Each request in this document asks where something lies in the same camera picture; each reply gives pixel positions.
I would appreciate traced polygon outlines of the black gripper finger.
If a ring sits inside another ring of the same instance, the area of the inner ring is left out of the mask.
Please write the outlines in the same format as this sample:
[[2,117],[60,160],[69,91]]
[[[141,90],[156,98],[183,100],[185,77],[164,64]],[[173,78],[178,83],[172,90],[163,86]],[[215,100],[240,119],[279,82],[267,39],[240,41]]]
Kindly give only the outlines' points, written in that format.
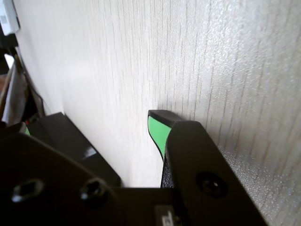
[[198,121],[148,111],[148,131],[170,173],[184,226],[264,226],[266,222]]
[[104,180],[17,124],[0,131],[0,223],[122,226],[125,220]]

